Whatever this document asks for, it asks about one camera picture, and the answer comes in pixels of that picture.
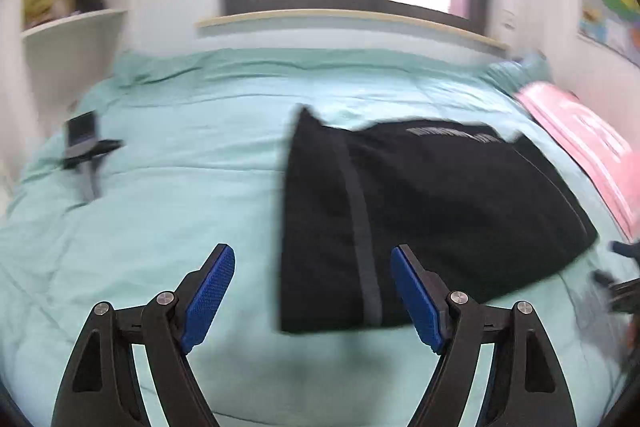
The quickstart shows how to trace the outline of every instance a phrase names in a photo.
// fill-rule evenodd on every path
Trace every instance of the bed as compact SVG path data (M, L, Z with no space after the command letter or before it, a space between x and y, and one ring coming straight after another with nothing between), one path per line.
M382 50L220 50L120 57L78 112L123 139L100 169L103 197L82 204L60 168L62 134L24 168L0 229L0 376L36 427L48 426L60 378L92 305L146 303L200 267L217 243L236 275L189 360L222 427L406 425L437 357L414 328L292 336L277 331L280 199L301 104L326 124L437 118L526 134L554 163L598 230L556 276L492 302L535 306L554 345L580 427L597 425L620 384L626 322L607 314L596 268L620 280L634 263L580 168L510 95L549 80L544 59L457 67ZM475 425L488 377L484 346L461 425ZM149 418L166 425L143 350L135 350Z

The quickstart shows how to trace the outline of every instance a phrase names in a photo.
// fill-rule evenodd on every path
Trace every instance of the silver screw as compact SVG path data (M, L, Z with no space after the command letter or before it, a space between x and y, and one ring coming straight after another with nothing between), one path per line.
M469 297L466 293L464 292L452 292L451 293L451 300L453 302L455 302L456 304L464 304L465 302L467 302L469 300Z
M527 301L520 301L518 303L518 309L525 315L529 315L530 312L533 311L533 306L529 304Z
M109 305L106 302L101 302L95 305L94 313L96 315L104 315L109 311Z
M156 297L156 302L161 306L167 306L167 304L171 304L174 301L174 294L171 292L162 292L158 297Z

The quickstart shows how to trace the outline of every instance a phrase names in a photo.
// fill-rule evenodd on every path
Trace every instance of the poster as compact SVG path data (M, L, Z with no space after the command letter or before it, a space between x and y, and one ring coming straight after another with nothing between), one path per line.
M640 6L637 0L582 0L580 33L640 66Z

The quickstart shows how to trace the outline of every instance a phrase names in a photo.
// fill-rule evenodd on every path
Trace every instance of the folded black clothing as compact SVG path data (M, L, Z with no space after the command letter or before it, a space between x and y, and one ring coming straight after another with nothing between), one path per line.
M525 136L433 120L351 132L303 108L285 175L280 328L409 323L389 267L402 243L483 303L558 272L596 238Z

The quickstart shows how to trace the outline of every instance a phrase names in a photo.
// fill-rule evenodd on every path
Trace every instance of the folded pink clothing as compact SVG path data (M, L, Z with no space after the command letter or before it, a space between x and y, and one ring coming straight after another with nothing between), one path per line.
M546 82L516 98L586 172L626 237L640 229L640 153L577 97Z

